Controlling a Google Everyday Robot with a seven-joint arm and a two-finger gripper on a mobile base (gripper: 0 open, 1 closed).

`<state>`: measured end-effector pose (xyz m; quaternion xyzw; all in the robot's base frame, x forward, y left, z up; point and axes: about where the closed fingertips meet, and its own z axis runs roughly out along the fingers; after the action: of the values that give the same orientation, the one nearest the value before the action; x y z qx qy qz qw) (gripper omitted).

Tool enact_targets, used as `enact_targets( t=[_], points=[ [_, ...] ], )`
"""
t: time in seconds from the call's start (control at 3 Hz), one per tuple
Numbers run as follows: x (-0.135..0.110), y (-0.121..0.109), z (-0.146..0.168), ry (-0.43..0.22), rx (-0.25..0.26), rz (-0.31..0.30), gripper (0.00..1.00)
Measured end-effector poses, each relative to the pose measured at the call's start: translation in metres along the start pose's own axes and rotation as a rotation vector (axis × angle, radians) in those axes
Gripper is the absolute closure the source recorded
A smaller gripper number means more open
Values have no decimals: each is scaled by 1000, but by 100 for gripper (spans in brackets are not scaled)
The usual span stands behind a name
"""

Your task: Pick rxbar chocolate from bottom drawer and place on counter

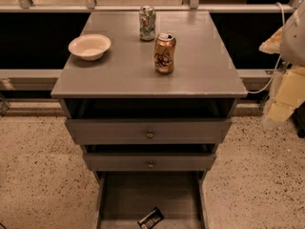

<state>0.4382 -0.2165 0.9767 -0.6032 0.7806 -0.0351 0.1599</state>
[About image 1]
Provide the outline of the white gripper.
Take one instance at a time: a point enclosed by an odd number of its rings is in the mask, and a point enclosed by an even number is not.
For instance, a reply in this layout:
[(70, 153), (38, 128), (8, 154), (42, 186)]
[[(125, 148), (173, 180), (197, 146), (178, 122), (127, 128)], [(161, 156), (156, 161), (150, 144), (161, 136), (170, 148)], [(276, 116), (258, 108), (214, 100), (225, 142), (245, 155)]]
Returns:
[[(282, 33), (283, 28), (279, 28), (259, 46), (259, 50), (268, 54), (280, 53)], [(292, 66), (285, 73), (276, 73), (269, 91), (269, 99), (263, 109), (263, 126), (268, 129), (277, 128), (304, 102), (305, 68)]]

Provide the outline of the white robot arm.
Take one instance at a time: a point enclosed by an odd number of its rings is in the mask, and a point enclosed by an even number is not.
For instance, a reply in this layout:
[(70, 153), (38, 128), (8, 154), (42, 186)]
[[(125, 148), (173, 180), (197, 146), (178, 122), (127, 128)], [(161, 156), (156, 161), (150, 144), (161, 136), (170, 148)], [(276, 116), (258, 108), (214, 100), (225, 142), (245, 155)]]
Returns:
[(284, 123), (305, 102), (305, 1), (286, 23), (259, 46), (261, 52), (278, 53), (292, 67), (277, 73), (264, 107), (266, 125)]

